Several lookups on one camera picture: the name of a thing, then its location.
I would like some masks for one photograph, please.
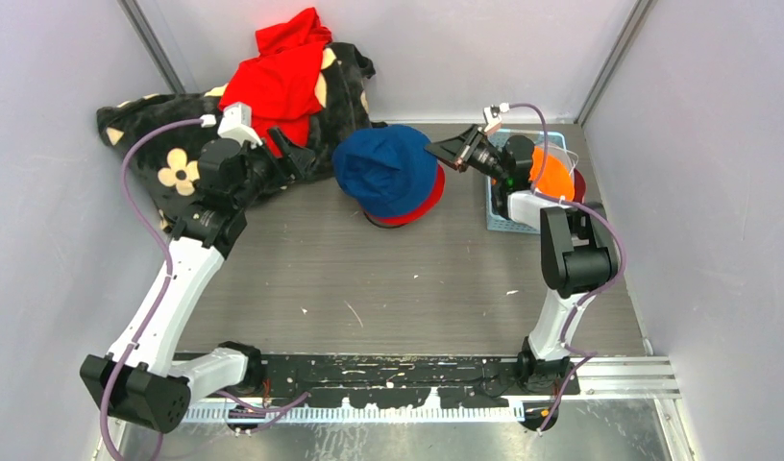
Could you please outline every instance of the blue hat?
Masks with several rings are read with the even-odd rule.
[[[404,125],[358,130],[332,154],[335,178],[371,218],[412,222],[443,195],[443,169],[427,144],[425,134]]]

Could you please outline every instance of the gray floor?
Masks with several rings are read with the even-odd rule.
[[[222,423],[181,425],[165,436],[160,460],[271,459],[668,461],[661,425],[649,400],[562,403],[556,426],[537,439],[515,423],[396,425],[275,425],[252,437],[234,438]],[[149,459],[154,433],[127,430],[127,459]]]
[[[466,126],[418,128],[437,140]],[[551,128],[581,155],[587,198],[598,198],[581,128]],[[545,297],[539,239],[486,229],[482,175],[447,171],[442,201],[401,229],[377,229],[357,211],[335,180],[291,187],[251,210],[179,350],[204,352],[225,340],[266,352],[513,354],[520,348]],[[575,344],[603,354],[644,354],[623,282],[591,304]]]

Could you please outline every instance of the concrete floor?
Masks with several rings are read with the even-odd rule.
[[[417,128],[439,140],[466,127]],[[551,129],[579,153],[586,199],[597,199],[581,128]],[[370,225],[335,180],[293,186],[252,209],[178,349],[236,340],[266,352],[516,353],[545,298],[539,238],[487,230],[483,176],[446,173],[442,201],[397,230]],[[644,354],[623,281],[591,304],[575,345]]]

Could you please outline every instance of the red cloth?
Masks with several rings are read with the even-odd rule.
[[[237,102],[250,106],[254,130],[281,157],[267,129],[278,126],[296,144],[307,144],[309,117],[322,109],[314,89],[332,33],[308,8],[286,23],[258,30],[256,37],[259,56],[239,65],[219,108]]]

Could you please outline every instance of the white wall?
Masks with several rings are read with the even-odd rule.
[[[95,110],[165,89],[116,2],[0,2],[0,461],[94,449],[81,362],[132,318],[161,260]]]
[[[706,460],[784,460],[784,0],[668,0],[586,125]]]
[[[571,121],[635,0],[141,0],[189,90],[226,82],[257,55],[256,29],[315,6],[335,38],[375,62],[378,120],[474,120],[532,102]],[[514,120],[536,120],[530,111]]]

